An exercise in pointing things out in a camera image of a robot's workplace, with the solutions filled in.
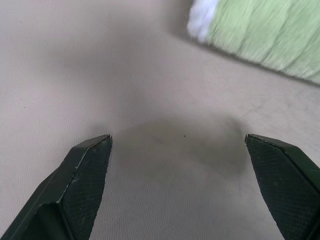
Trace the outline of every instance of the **floor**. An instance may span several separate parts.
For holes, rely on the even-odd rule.
[[[0,235],[72,146],[112,134],[91,240],[283,239],[244,137],[320,165],[320,88],[194,43],[190,5],[2,1]]]

